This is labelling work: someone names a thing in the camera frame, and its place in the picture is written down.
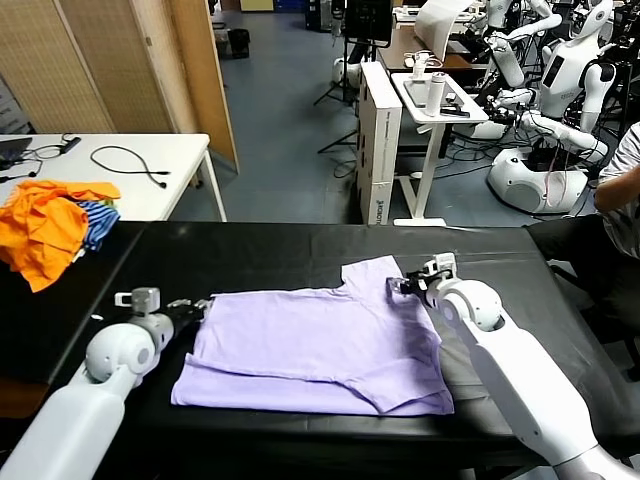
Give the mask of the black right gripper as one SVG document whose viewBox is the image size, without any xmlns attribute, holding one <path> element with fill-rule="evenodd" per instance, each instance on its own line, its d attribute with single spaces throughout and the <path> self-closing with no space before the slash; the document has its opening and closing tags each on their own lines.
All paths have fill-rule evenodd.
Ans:
<svg viewBox="0 0 640 480">
<path fill-rule="evenodd" d="M 415 295 L 424 305 L 434 305 L 436 292 L 433 284 L 436 282 L 435 274 L 426 274 L 424 270 L 407 272 L 405 278 L 388 278 L 387 289 L 393 294 Z"/>
</svg>

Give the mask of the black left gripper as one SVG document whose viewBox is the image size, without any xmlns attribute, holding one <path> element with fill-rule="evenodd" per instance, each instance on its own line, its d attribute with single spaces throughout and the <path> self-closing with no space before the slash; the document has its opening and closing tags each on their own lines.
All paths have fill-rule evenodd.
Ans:
<svg viewBox="0 0 640 480">
<path fill-rule="evenodd" d="M 167 305 L 171 309 L 173 339 L 187 328 L 202 322 L 213 304 L 212 299 L 197 300 L 194 305 L 190 299 L 177 299 Z"/>
</svg>

